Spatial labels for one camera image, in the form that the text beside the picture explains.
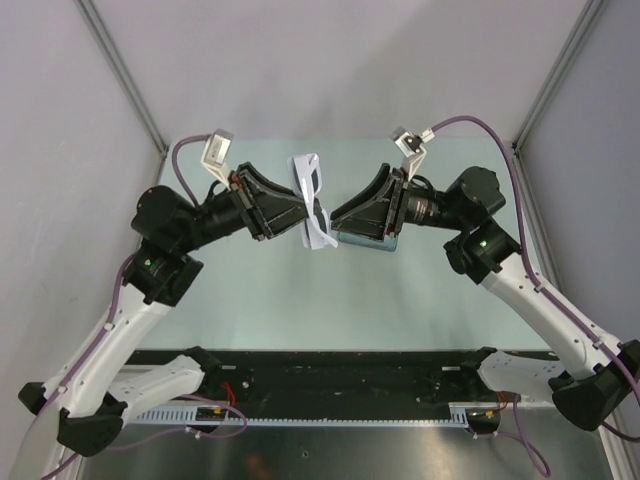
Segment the white frame sunglasses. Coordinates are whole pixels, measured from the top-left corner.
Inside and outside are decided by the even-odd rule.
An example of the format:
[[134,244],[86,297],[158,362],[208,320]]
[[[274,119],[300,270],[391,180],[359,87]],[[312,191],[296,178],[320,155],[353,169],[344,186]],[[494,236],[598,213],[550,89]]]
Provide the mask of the white frame sunglasses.
[[319,201],[323,186],[319,156],[308,153],[290,157],[287,167],[292,190],[306,208],[307,217],[300,225],[304,247],[310,250],[337,248],[338,242],[330,234],[328,213]]

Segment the aluminium frame post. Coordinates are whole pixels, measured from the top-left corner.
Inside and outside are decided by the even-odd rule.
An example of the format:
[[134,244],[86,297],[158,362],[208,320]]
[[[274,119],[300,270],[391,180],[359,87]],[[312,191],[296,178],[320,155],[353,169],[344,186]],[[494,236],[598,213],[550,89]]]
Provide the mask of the aluminium frame post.
[[511,146],[514,151],[520,151],[526,145],[609,4],[610,2],[606,0],[589,0],[585,3],[513,139]]
[[165,158],[169,145],[161,134],[147,102],[95,2],[74,0],[73,3],[155,151],[161,158]]

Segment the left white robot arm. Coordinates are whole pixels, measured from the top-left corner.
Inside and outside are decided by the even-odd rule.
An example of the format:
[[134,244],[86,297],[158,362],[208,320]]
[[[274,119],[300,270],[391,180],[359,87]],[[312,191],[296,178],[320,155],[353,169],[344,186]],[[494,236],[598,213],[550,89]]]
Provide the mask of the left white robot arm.
[[177,397],[207,400],[219,392],[220,364],[201,347],[132,381],[114,379],[202,270],[191,252],[242,229],[258,241],[272,239],[318,212],[317,180],[299,167],[293,176],[292,188],[285,188],[244,163],[230,173],[226,190],[199,206],[164,185],[142,194],[131,223],[142,242],[119,269],[105,318],[56,376],[29,382],[19,393],[32,413],[53,411],[59,444],[91,457],[143,412]]

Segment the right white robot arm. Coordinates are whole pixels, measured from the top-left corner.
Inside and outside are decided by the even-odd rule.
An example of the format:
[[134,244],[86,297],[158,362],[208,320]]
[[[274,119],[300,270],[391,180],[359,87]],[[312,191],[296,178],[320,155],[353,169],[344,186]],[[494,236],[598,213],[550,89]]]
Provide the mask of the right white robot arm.
[[506,203],[496,174],[464,170],[445,191],[383,164],[374,180],[330,215],[339,234],[382,242],[406,224],[453,230],[444,245],[451,268],[502,300],[550,347],[540,360],[491,347],[473,353],[463,393],[484,401],[505,391],[549,402],[573,425],[594,431],[639,379],[639,343],[621,342],[570,304],[527,260],[493,215]]

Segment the left aluminium frame post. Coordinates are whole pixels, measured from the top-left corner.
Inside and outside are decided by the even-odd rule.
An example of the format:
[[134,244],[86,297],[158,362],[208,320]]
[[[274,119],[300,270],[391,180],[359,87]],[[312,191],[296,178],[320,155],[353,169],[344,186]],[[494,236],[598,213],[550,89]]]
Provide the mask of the left aluminium frame post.
[[73,3],[155,151],[161,158],[165,158],[169,145],[161,134],[147,102],[95,2],[74,0]]

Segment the grey glasses case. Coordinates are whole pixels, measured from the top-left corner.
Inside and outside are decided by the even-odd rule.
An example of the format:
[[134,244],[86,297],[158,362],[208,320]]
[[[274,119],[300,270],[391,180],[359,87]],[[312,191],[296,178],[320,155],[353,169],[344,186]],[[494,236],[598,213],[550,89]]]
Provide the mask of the grey glasses case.
[[396,237],[386,236],[379,241],[344,231],[337,232],[337,240],[343,244],[384,252],[395,252],[398,245]]

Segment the right aluminium frame post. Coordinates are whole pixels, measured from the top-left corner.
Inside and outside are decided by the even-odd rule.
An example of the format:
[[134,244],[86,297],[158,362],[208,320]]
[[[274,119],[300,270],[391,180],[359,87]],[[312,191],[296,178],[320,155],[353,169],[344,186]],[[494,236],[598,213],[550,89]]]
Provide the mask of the right aluminium frame post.
[[610,2],[606,0],[589,0],[585,3],[513,139],[511,146],[514,151],[520,151],[526,145],[609,4]]

